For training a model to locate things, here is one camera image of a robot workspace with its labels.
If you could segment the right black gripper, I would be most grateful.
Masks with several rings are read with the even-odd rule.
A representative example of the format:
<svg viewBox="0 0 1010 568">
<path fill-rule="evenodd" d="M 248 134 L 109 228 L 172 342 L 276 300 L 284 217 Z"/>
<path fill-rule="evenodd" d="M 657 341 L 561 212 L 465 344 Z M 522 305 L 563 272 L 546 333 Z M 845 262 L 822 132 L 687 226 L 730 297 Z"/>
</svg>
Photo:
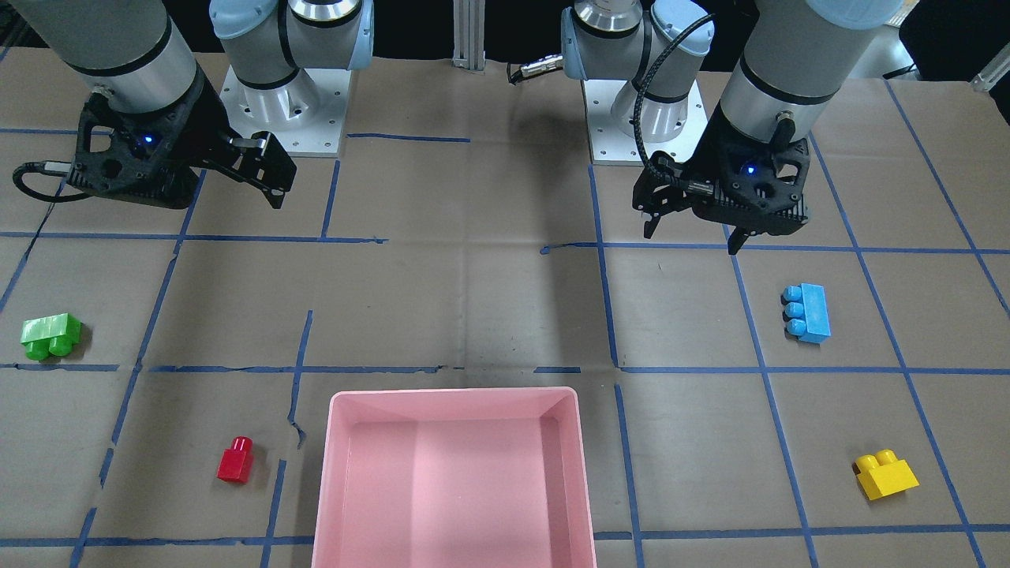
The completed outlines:
<svg viewBox="0 0 1010 568">
<path fill-rule="evenodd" d="M 162 109 L 116 111 L 109 95 L 94 87 L 80 112 L 66 184 L 94 197 L 186 209 L 198 182 L 193 169 L 202 166 L 255 187 L 271 208 L 282 208 L 297 165 L 274 133 L 231 136 L 223 102 L 202 68 Z"/>
</svg>

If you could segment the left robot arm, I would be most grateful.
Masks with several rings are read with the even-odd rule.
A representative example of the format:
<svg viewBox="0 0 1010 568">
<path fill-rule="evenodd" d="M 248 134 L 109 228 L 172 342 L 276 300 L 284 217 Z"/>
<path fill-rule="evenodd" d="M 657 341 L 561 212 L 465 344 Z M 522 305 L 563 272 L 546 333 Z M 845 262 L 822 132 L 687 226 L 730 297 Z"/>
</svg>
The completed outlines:
<svg viewBox="0 0 1010 568">
<path fill-rule="evenodd" d="M 693 1 L 576 1 L 560 15 L 565 74 L 624 80 L 621 113 L 642 173 L 632 206 L 643 236 L 690 210 L 731 227 L 729 254 L 750 236 L 790 236 L 810 219 L 809 136 L 899 1 L 758 1 L 755 22 L 688 158 L 647 151 L 645 105 L 684 107 L 716 39 L 718 16 Z"/>
</svg>

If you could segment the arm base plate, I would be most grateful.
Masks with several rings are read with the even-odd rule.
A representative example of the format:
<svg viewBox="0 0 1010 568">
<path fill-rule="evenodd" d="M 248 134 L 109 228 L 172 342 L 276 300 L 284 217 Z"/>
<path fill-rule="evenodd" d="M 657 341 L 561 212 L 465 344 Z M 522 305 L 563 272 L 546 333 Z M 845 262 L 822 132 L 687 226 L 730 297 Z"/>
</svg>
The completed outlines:
<svg viewBox="0 0 1010 568">
<path fill-rule="evenodd" d="M 634 112 L 634 88 L 625 80 L 584 80 L 582 87 L 592 163 L 640 166 L 642 153 L 629 122 Z M 688 96 L 678 102 L 643 100 L 641 120 L 645 157 L 663 151 L 679 162 L 691 158 L 708 123 L 698 82 L 692 83 Z"/>
<path fill-rule="evenodd" d="M 232 129 L 245 139 L 274 133 L 291 157 L 338 158 L 354 72 L 300 69 L 287 85 L 256 90 L 229 68 L 220 92 Z"/>
</svg>

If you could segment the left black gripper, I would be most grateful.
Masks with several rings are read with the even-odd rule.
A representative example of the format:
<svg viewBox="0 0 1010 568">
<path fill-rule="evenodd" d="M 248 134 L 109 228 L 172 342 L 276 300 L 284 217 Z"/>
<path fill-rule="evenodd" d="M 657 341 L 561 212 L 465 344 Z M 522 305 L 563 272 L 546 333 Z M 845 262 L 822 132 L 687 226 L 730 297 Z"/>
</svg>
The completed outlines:
<svg viewBox="0 0 1010 568">
<path fill-rule="evenodd" d="M 810 155 L 808 141 L 793 140 L 795 133 L 789 111 L 772 120 L 771 139 L 760 141 L 717 110 L 684 166 L 666 151 L 653 152 L 632 190 L 632 207 L 646 217 L 643 236 L 650 240 L 661 217 L 690 205 L 700 219 L 733 226 L 730 256 L 755 234 L 789 236 L 802 229 L 809 220 L 803 186 Z"/>
</svg>

